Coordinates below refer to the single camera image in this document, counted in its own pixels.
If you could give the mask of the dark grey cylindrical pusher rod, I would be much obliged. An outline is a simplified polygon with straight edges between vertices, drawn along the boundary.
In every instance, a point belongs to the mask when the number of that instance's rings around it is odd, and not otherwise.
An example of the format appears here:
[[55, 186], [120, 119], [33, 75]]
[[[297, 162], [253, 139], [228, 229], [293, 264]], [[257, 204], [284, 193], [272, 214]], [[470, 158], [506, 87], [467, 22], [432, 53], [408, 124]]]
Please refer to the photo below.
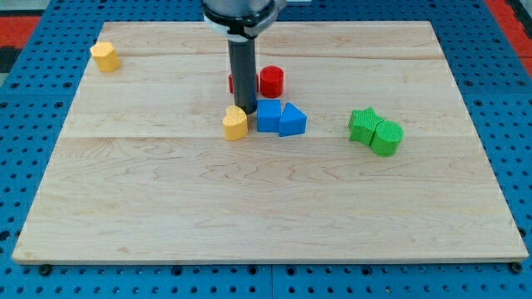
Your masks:
[[254, 40], [228, 41], [234, 103], [247, 115], [257, 109], [257, 79]]

